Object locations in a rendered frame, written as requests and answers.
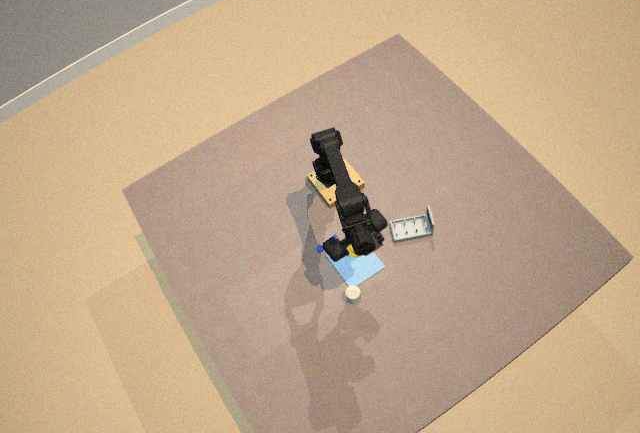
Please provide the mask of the light blue mat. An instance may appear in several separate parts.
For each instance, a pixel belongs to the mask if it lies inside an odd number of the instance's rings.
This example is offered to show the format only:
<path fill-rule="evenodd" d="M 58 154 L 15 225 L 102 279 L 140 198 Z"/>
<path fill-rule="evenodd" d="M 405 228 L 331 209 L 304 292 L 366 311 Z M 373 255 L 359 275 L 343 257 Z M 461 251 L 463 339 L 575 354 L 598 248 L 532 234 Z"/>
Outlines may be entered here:
<path fill-rule="evenodd" d="M 338 262 L 333 262 L 328 254 L 325 255 L 349 287 L 360 285 L 385 267 L 374 252 L 369 256 L 356 258 L 350 255 L 345 256 Z"/>

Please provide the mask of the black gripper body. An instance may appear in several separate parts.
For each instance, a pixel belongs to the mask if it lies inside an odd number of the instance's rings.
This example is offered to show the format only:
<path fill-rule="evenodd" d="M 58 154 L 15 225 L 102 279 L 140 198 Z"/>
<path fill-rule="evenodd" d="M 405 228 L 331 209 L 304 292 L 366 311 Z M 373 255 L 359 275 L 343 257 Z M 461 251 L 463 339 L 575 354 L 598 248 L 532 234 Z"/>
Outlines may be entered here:
<path fill-rule="evenodd" d="M 387 219 L 377 209 L 372 209 L 371 211 L 372 214 L 370 215 L 372 221 L 366 223 L 371 231 L 373 232 L 377 229 L 377 232 L 381 232 L 382 230 L 387 228 Z M 330 239 L 325 241 L 322 246 L 324 251 L 328 254 L 333 262 L 338 262 L 339 260 L 341 260 L 346 255 L 347 247 L 351 245 L 348 236 L 348 230 L 343 230 L 342 228 L 342 231 L 344 232 L 346 238 L 338 242 L 334 237 L 331 237 Z"/>

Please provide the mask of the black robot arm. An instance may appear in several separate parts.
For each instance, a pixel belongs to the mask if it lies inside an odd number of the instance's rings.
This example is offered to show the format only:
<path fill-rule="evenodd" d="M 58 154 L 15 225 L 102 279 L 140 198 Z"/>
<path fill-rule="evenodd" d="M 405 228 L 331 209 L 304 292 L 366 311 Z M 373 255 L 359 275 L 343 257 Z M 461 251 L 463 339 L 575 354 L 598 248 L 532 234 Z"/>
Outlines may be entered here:
<path fill-rule="evenodd" d="M 319 158 L 312 161 L 316 178 L 327 188 L 336 185 L 335 206 L 342 228 L 348 230 L 355 255 L 369 256 L 383 246 L 385 239 L 382 233 L 372 232 L 366 224 L 372 221 L 372 211 L 367 196 L 351 181 L 340 152 L 343 145 L 340 131 L 332 127 L 311 137 L 313 151 L 319 154 Z"/>

